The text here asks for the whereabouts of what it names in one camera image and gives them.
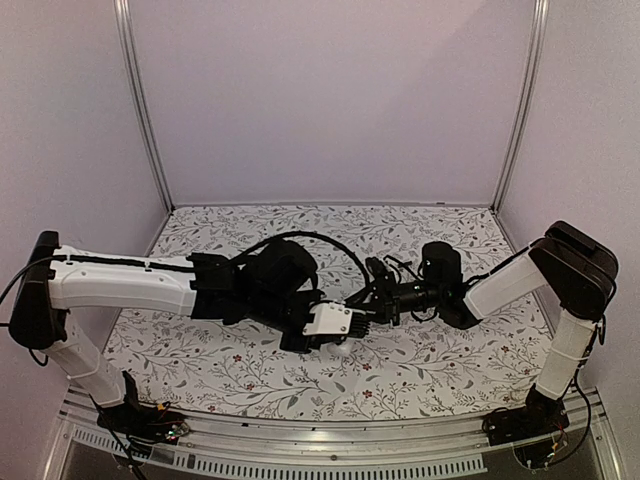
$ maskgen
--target enclosure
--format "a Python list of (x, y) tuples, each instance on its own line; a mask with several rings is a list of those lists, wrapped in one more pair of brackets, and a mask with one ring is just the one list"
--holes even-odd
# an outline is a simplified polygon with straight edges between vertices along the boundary
[[(595, 1), (10, 2), (0, 276), (47, 229), (150, 257), (302, 230), (409, 268), (447, 242), (468, 279), (565, 220), (621, 269), (580, 376), (590, 408), (565, 398), (566, 451), (590, 433), (537, 473), (636, 478), (639, 23), (640, 7)], [(343, 253), (296, 241), (328, 298), (363, 286)], [(150, 479), (516, 479), (519, 444), (490, 446), (482, 419), (523, 404), (559, 311), (547, 288), (468, 330), (407, 313), (346, 356), (282, 351), (251, 320), (72, 315), (141, 401), (187, 415), (192, 432), (145, 458)], [(0, 477), (129, 478), (87, 392), (0, 342)]]

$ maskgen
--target floral tablecloth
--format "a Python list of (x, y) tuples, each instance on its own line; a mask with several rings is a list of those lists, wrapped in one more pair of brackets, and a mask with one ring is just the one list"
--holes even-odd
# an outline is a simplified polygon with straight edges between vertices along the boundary
[[(241, 206), (176, 210), (152, 256), (192, 251), (233, 256), (267, 236), (313, 230), (361, 259), (392, 254), (417, 266), (422, 245), (449, 242), (465, 276), (511, 254), (487, 209)], [(361, 287), (357, 269), (330, 245), (302, 238), (320, 288), (343, 299)], [(145, 401), (189, 410), (301, 420), (383, 420), (455, 415), (522, 402), (550, 345), (527, 296), (467, 331), (439, 319), (375, 326), (350, 356), (278, 350), (280, 334), (252, 321), (232, 327), (124, 310), (105, 353), (136, 379)]]

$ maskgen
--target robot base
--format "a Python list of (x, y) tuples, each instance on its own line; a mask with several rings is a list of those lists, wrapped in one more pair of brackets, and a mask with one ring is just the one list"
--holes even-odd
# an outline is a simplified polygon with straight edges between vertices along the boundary
[(502, 445), (567, 428), (569, 418), (561, 399), (551, 400), (531, 387), (524, 407), (498, 409), (484, 418), (482, 430), (489, 444)]
[(178, 438), (189, 432), (184, 415), (169, 411), (163, 405), (140, 405), (135, 381), (129, 373), (123, 372), (123, 375), (127, 386), (124, 403), (115, 407), (98, 407), (98, 426), (143, 442), (177, 444)]

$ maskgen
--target black bracket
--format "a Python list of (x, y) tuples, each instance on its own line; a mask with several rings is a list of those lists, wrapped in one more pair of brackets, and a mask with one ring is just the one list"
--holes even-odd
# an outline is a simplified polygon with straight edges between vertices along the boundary
[(486, 417), (482, 430), (489, 444), (503, 445), (547, 435), (569, 426), (569, 417), (561, 399), (551, 400), (531, 387), (524, 407), (498, 409)]
[[(58, 248), (58, 232), (42, 232), (33, 247), (29, 263), (52, 256)], [(43, 262), (29, 269), (20, 282), (9, 334), (23, 347), (44, 350), (58, 340), (67, 339), (64, 331), (67, 312), (51, 306), (49, 280), (54, 276), (51, 262)]]

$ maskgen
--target metal track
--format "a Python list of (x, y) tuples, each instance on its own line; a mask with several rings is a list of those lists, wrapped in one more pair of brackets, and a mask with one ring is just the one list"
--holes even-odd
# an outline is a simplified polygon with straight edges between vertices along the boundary
[(138, 66), (136, 46), (133, 39), (133, 28), (131, 26), (129, 1), (114, 0), (114, 3), (118, 33), (120, 34), (120, 44), (122, 45), (122, 53), (124, 55), (124, 65), (126, 67), (127, 78), (129, 79), (129, 86), (131, 87), (131, 96), (136, 109), (142, 140), (160, 199), (167, 212), (171, 212), (174, 209), (174, 204), (171, 198), (171, 192), (169, 191), (167, 177), (164, 173), (164, 167), (160, 160), (160, 152), (156, 143), (155, 134), (153, 133), (149, 108), (140, 76), (140, 67)]
[[(587, 395), (595, 423), (604, 418), (604, 409), (595, 390)], [(583, 427), (586, 409), (581, 397), (568, 394), (565, 404), (572, 424), (569, 430)], [(143, 460), (231, 479), (435, 479), (484, 472), (482, 454), (502, 448), (490, 447), (481, 430), (486, 412), (379, 422), (182, 413), (191, 433), (176, 446), (156, 446)], [(97, 412), (82, 390), (70, 389), (60, 415), (73, 425), (71, 437), (75, 441), (122, 455), (108, 432), (96, 426)], [(314, 476), (314, 472), (326, 472), (326, 477)]]
[(524, 136), (527, 117), (529, 116), (531, 100), (533, 99), (533, 88), (538, 75), (540, 57), (542, 56), (542, 45), (544, 43), (544, 31), (547, 25), (548, 11), (549, 0), (536, 0), (524, 83), (522, 84), (522, 91), (520, 92), (520, 103), (518, 104), (516, 119), (513, 123), (513, 129), (511, 130), (511, 137), (509, 138), (507, 154), (500, 173), (500, 179), (498, 180), (498, 187), (496, 188), (493, 203), (491, 204), (492, 209), (498, 213), (502, 209), (507, 191), (509, 190), (513, 169), (518, 157), (518, 151), (520, 150), (520, 144), (522, 143), (522, 137)]

